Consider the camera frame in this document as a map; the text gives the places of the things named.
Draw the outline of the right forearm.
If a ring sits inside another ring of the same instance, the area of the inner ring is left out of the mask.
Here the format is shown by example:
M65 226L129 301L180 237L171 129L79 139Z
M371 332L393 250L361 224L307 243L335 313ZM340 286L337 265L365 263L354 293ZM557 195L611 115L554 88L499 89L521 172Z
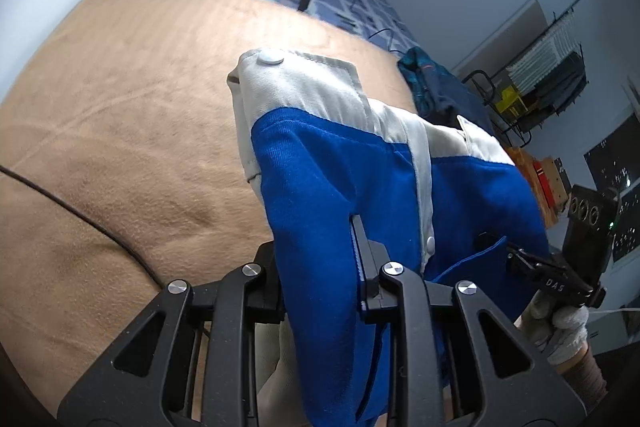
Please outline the right forearm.
M585 343L573 358L558 365L556 371L576 392L588 413L608 394L606 381L592 355L589 343Z

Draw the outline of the right white gloved hand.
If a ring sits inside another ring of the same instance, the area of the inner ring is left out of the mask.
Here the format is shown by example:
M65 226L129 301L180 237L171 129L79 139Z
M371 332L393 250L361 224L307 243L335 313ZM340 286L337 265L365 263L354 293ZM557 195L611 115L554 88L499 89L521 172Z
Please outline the right white gloved hand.
M521 319L525 336L553 366L566 364L588 350L589 309L585 306L561 307L553 297L537 291Z

